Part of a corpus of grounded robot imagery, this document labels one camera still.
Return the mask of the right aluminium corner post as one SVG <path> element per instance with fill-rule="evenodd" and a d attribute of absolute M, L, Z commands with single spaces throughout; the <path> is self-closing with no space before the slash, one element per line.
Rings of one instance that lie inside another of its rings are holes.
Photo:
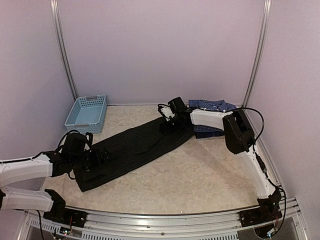
<path fill-rule="evenodd" d="M 268 33 L 268 26 L 271 14 L 272 0 L 265 0 L 262 12 L 261 25 L 258 35 L 257 47 L 255 50 L 253 65 L 250 72 L 249 82 L 246 88 L 246 92 L 244 95 L 244 99 L 242 101 L 242 107 L 247 107 L 250 102 L 250 98 L 252 96 L 254 85 L 256 82 L 258 70 L 260 67 L 261 59 L 263 56 L 265 41 Z"/>

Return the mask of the left aluminium corner post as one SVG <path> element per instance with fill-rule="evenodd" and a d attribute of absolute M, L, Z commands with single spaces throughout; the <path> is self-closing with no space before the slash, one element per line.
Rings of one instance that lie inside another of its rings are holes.
<path fill-rule="evenodd" d="M 59 3 L 57 0 L 50 0 L 49 2 L 50 2 L 50 9 L 51 9 L 52 19 L 54 24 L 54 30 L 57 38 L 57 45 L 58 45 L 61 60 L 62 60 L 62 65 L 64 67 L 64 71 L 67 78 L 67 84 L 69 86 L 71 96 L 75 101 L 79 97 L 79 94 L 78 94 L 77 87 L 72 75 L 71 66 L 68 59 L 67 49 L 64 41 L 62 22 L 61 22 L 60 11 L 59 11 Z"/>

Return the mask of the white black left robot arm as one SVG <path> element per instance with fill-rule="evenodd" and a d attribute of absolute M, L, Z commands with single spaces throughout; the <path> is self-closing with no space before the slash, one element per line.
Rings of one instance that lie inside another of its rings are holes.
<path fill-rule="evenodd" d="M 88 171 L 90 167 L 105 164 L 110 158 L 106 149 L 93 144 L 92 133 L 71 130 L 54 150 L 27 158 L 1 160 L 0 209 L 41 211 L 48 220 L 66 222 L 70 211 L 55 190 L 27 190 L 12 185 L 31 179 L 54 178 L 75 170 Z"/>

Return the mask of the aluminium front rail frame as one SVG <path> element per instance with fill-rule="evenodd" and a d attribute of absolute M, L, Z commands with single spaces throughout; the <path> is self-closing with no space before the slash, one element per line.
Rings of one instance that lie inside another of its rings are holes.
<path fill-rule="evenodd" d="M 285 220 L 256 224 L 247 221 L 257 206 L 197 214 L 151 215 L 84 210 L 82 225 L 71 227 L 39 218 L 35 211 L 25 211 L 18 240 L 258 240 L 258 233 L 276 234 L 269 240 L 310 239 L 300 207 L 295 198 L 281 200 Z"/>

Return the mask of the blue checked shirt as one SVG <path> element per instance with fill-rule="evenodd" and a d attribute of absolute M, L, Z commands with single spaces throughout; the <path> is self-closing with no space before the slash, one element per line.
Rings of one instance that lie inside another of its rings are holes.
<path fill-rule="evenodd" d="M 188 105 L 195 109 L 190 115 L 194 132 L 224 131 L 223 117 L 237 108 L 224 100 L 189 99 Z"/>

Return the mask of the light blue plastic basket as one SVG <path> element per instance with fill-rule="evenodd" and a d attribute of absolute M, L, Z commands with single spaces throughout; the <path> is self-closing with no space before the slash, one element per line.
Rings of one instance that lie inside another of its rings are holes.
<path fill-rule="evenodd" d="M 64 126 L 67 131 L 76 130 L 81 134 L 86 132 L 99 134 L 102 132 L 106 111 L 107 96 L 105 94 L 78 97 Z"/>

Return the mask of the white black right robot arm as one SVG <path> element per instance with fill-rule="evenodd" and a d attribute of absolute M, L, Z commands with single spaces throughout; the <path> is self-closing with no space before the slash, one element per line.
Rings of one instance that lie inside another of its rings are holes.
<path fill-rule="evenodd" d="M 268 176 L 267 167 L 258 148 L 258 135 L 246 116 L 245 107 L 230 107 L 224 101 L 210 102 L 191 100 L 186 105 L 180 97 L 157 106 L 164 118 L 161 128 L 172 133 L 186 125 L 220 130 L 224 134 L 229 152 L 237 156 L 255 182 L 258 208 L 246 211 L 242 219 L 259 223 L 283 219 L 285 211 L 280 209 L 280 201 L 285 193 Z"/>

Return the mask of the aluminium corner post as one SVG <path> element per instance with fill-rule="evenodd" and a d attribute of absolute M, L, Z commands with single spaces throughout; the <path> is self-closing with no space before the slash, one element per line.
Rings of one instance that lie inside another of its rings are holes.
<path fill-rule="evenodd" d="M 272 0 L 265 0 L 262 12 L 261 25 L 258 35 L 257 47 L 255 50 L 253 65 L 250 72 L 249 82 L 246 88 L 246 92 L 244 95 L 244 99 L 242 101 L 242 107 L 247 107 L 250 102 L 250 98 L 252 96 L 254 85 L 256 82 L 258 70 L 260 67 L 261 59 L 263 56 L 265 41 L 268 33 L 268 26 L 271 14 Z"/>
<path fill-rule="evenodd" d="M 61 60 L 62 60 L 62 65 L 64 67 L 64 71 L 67 78 L 67 84 L 69 86 L 71 96 L 75 101 L 79 97 L 79 94 L 78 94 L 77 87 L 72 75 L 71 66 L 68 59 L 67 49 L 64 41 L 62 22 L 61 22 L 60 11 L 59 11 L 59 3 L 57 0 L 50 0 L 49 2 L 50 2 L 50 9 L 51 9 L 52 19 L 54 24 L 54 30 L 57 38 L 57 45 L 58 45 Z"/>

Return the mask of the black pinstriped long sleeve shirt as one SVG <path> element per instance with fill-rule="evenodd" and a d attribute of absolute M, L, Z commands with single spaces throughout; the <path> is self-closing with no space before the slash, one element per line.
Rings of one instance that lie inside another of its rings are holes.
<path fill-rule="evenodd" d="M 177 149 L 194 135 L 192 125 L 171 134 L 163 134 L 160 132 L 162 122 L 163 119 L 159 117 L 93 144 L 92 150 L 109 151 L 111 160 L 88 171 L 73 171 L 81 192 L 95 189 L 156 160 Z"/>

